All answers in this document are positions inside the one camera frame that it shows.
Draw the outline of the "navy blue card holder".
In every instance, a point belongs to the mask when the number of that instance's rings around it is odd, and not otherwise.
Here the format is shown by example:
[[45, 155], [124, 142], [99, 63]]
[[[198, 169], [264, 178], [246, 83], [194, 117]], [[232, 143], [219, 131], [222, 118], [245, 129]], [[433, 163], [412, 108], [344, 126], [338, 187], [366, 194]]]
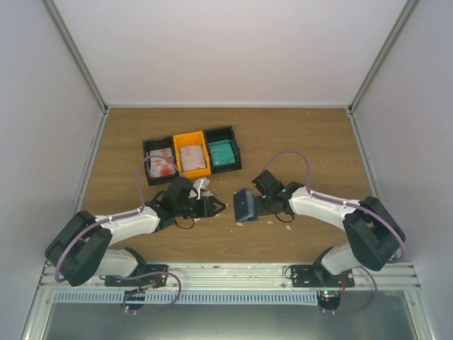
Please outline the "navy blue card holder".
[[255, 196], [243, 188], [233, 195], [234, 216], [236, 222], [252, 222], [258, 219]]

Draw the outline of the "black bin with red cards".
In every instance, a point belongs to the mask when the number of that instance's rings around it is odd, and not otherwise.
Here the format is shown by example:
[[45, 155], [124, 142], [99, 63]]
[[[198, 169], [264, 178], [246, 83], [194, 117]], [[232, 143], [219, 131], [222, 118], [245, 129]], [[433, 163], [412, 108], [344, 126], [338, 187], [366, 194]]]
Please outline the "black bin with red cards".
[[169, 183], [179, 176], [179, 170], [176, 169], [176, 149], [172, 136], [145, 140], [142, 146], [144, 156], [151, 156], [144, 165], [149, 186]]

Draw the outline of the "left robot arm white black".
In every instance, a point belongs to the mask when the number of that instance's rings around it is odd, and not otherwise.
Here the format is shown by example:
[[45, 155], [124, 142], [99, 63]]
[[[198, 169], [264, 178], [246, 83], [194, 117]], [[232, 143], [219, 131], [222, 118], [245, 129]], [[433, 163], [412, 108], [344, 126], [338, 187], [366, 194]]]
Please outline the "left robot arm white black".
[[208, 191], [209, 181], [177, 177], [169, 187], [137, 209], [115, 215], [76, 213], [45, 251], [54, 266], [54, 279], [77, 287], [98, 276], [106, 285], [147, 286], [164, 275], [153, 273], [134, 249], [112, 250], [111, 246], [139, 235], [153, 234], [178, 224], [178, 219], [215, 217], [226, 204]]

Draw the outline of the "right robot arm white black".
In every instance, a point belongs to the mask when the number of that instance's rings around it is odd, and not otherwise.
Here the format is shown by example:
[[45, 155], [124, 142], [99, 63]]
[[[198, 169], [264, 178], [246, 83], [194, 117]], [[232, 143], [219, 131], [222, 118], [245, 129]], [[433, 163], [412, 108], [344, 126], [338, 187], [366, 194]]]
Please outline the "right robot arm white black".
[[344, 231], [348, 242], [326, 249], [313, 262], [314, 280], [328, 287], [340, 274], [364, 267], [380, 271], [396, 252], [404, 252], [406, 236], [381, 201], [373, 196], [364, 200], [344, 200], [320, 194], [291, 182], [283, 185], [268, 170], [252, 184], [260, 193], [255, 204], [259, 216], [281, 214], [293, 220], [308, 216]]

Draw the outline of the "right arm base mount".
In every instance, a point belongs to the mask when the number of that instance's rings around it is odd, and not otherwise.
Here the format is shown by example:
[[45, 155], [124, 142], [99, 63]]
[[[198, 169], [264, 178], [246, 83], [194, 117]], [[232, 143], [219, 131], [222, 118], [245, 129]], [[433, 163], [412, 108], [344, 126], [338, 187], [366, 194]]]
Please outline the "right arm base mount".
[[292, 264], [283, 271], [286, 279], [291, 280], [293, 288], [353, 288], [355, 279], [352, 271], [338, 275], [329, 272], [315, 273], [311, 264]]

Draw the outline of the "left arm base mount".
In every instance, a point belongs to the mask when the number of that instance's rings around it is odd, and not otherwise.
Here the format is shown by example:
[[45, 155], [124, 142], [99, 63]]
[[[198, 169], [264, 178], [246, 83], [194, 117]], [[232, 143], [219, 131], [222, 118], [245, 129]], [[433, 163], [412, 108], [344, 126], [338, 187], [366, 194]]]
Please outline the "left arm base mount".
[[166, 285], [168, 265], [148, 263], [138, 266], [128, 277], [101, 276], [108, 287], [160, 288]]

